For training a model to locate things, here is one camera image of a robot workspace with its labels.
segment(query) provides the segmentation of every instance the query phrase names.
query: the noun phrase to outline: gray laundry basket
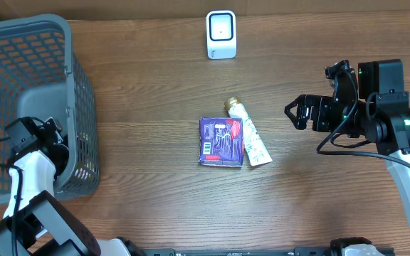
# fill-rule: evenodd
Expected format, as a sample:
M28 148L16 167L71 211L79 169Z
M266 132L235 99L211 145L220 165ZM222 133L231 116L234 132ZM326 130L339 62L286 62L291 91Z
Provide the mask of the gray laundry basket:
M92 193L99 183L94 92L73 55L68 22L40 15L0 22L0 138L18 117L58 119L68 136L69 160L54 183L56 198ZM0 143L0 163L10 153ZM11 177L0 169L0 204L9 202Z

